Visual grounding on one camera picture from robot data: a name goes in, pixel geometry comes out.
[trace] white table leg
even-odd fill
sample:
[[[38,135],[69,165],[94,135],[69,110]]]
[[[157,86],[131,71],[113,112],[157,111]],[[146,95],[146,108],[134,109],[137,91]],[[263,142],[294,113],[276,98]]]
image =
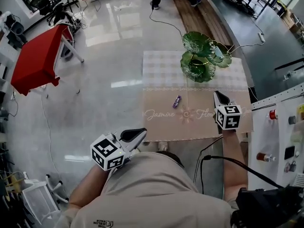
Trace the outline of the white table leg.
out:
[[[76,94],[79,94],[79,92],[80,92],[80,89],[77,88],[74,84],[67,83],[67,82],[66,82],[65,80],[63,80],[62,78],[59,79],[59,83],[65,84],[67,87],[70,87],[71,89],[75,90],[75,91],[76,91]]]
[[[63,43],[66,45],[66,47],[70,49],[70,51],[78,58],[80,62],[83,63],[85,60],[78,54],[75,48],[67,41],[67,39],[63,35],[61,35],[61,39]]]
[[[37,89],[31,89],[30,91],[31,91],[31,92],[34,92],[34,93],[36,93],[36,94],[38,94],[38,95],[42,95],[42,96],[44,96],[45,98],[48,98],[48,94],[47,94],[46,92],[44,92],[44,91],[37,90]]]

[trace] red table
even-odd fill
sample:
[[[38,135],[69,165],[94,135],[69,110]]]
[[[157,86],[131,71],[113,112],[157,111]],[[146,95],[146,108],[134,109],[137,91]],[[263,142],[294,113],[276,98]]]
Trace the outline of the red table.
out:
[[[11,79],[11,84],[20,94],[27,95],[30,90],[48,83],[58,85],[60,77],[55,75],[54,64],[59,58],[61,43],[64,43],[80,62],[84,62],[67,40],[73,41],[68,26],[57,25],[22,47]]]

